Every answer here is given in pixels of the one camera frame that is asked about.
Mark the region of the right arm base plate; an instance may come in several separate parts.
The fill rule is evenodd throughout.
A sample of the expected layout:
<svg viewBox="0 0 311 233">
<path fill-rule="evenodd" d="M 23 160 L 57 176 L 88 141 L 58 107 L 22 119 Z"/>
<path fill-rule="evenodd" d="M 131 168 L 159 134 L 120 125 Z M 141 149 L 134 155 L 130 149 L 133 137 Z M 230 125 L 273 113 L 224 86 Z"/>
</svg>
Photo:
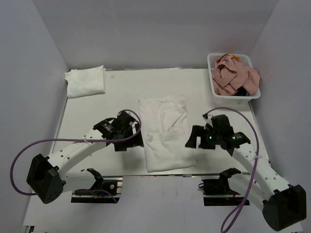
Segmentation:
<svg viewBox="0 0 311 233">
<path fill-rule="evenodd" d="M 238 206 L 243 196 L 239 193 L 228 190 L 225 191 L 218 179 L 204 179 L 198 184 L 198 188 L 203 191 L 204 206 Z"/>
</svg>

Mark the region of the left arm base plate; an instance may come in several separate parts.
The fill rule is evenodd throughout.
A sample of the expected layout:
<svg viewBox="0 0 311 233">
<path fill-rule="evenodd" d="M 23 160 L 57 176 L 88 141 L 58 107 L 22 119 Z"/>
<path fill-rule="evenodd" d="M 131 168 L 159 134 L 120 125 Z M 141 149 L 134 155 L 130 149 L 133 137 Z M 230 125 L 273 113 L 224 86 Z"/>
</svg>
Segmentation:
<svg viewBox="0 0 311 233">
<path fill-rule="evenodd" d="M 92 186 L 74 189 L 71 203 L 117 204 L 122 192 L 123 178 L 95 178 Z"/>
</svg>

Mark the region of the folded white t-shirt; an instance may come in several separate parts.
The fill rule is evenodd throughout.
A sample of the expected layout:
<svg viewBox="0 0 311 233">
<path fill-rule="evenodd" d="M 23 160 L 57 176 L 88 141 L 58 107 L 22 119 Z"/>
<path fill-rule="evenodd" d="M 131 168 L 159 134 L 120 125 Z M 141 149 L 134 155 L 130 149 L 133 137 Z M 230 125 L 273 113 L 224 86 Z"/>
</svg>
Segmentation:
<svg viewBox="0 0 311 233">
<path fill-rule="evenodd" d="M 103 66 L 89 69 L 72 69 L 65 73 L 69 99 L 105 93 L 106 69 Z"/>
</svg>

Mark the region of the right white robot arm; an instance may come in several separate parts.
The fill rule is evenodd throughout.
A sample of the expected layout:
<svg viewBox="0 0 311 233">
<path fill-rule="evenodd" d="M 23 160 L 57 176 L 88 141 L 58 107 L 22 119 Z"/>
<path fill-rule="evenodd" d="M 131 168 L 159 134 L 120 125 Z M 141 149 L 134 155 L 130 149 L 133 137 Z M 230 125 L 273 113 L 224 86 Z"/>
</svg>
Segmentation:
<svg viewBox="0 0 311 233">
<path fill-rule="evenodd" d="M 250 139 L 242 132 L 234 132 L 226 115 L 214 116 L 211 124 L 194 125 L 187 148 L 214 150 L 220 146 L 249 173 L 243 175 L 237 168 L 219 174 L 218 180 L 203 180 L 199 185 L 205 195 L 231 195 L 247 198 L 263 214 L 267 224 L 281 231 L 307 217 L 306 191 L 300 185 L 291 185 L 278 175 L 256 153 Z"/>
</svg>

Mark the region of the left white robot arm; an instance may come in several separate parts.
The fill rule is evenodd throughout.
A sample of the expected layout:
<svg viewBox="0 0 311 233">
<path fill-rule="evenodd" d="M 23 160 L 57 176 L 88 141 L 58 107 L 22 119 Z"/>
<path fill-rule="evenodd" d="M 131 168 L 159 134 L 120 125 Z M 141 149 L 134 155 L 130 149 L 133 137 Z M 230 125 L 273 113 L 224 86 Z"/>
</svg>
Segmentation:
<svg viewBox="0 0 311 233">
<path fill-rule="evenodd" d="M 143 147 L 141 120 L 134 111 L 122 110 L 95 124 L 81 139 L 70 139 L 70 145 L 55 153 L 32 159 L 27 184 L 44 204 L 56 200 L 69 184 L 67 172 L 91 154 L 114 146 L 115 151 Z"/>
</svg>

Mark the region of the blue t-shirt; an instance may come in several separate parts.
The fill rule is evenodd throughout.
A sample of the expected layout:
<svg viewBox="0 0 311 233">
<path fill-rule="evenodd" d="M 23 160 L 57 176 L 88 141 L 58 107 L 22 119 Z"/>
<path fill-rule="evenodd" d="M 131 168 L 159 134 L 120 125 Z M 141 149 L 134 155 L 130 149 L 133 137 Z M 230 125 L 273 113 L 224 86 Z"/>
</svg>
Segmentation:
<svg viewBox="0 0 311 233">
<path fill-rule="evenodd" d="M 244 88 L 244 87 L 240 87 L 238 90 L 237 90 L 237 93 L 235 94 L 235 96 L 247 96 L 248 95 L 248 92 L 247 90 Z"/>
</svg>

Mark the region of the white plastic basket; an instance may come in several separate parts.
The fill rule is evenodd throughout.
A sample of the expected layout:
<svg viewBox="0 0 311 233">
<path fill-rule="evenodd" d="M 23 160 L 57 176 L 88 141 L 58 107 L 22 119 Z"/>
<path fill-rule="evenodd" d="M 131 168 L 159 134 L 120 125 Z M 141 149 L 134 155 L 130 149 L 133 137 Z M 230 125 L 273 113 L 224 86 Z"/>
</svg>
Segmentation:
<svg viewBox="0 0 311 233">
<path fill-rule="evenodd" d="M 244 103 L 244 102 L 249 102 L 250 100 L 253 99 L 258 99 L 260 97 L 260 90 L 257 91 L 256 95 L 254 96 L 220 96 L 215 94 L 214 91 L 214 87 L 213 87 L 213 82 L 212 82 L 212 76 L 211 76 L 211 72 L 214 69 L 214 65 L 215 65 L 215 61 L 217 59 L 219 59 L 220 57 L 222 57 L 224 54 L 221 53 L 210 53 L 207 56 L 207 65 L 208 65 L 208 71 L 209 71 L 209 78 L 210 78 L 210 84 L 211 84 L 211 91 L 213 96 L 221 101 L 231 101 L 231 102 L 235 102 L 235 103 Z M 236 54 L 237 57 L 239 57 L 241 59 L 241 62 L 244 66 L 250 66 L 252 67 L 252 63 L 250 58 L 247 55 L 244 54 Z"/>
</svg>

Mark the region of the white red-print t-shirt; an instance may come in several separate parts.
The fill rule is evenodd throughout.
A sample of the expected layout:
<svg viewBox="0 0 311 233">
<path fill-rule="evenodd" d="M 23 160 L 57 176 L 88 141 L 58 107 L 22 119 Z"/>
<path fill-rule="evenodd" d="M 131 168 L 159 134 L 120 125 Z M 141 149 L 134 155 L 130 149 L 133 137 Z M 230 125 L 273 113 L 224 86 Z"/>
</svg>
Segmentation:
<svg viewBox="0 0 311 233">
<path fill-rule="evenodd" d="M 190 136 L 186 98 L 144 98 L 138 101 L 138 108 L 148 172 L 196 165 L 194 155 L 185 147 Z"/>
</svg>

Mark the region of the pink t-shirt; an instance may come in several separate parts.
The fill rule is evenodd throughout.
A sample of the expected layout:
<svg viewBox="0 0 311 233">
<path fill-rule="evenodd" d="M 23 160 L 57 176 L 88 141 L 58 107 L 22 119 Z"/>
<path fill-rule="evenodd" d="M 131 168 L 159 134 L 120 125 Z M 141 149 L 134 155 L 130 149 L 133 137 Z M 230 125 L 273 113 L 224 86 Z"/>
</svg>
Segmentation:
<svg viewBox="0 0 311 233">
<path fill-rule="evenodd" d="M 215 61 L 211 72 L 215 94 L 235 96 L 240 87 L 244 87 L 249 96 L 259 90 L 260 75 L 250 66 L 244 66 L 241 59 L 228 53 Z"/>
</svg>

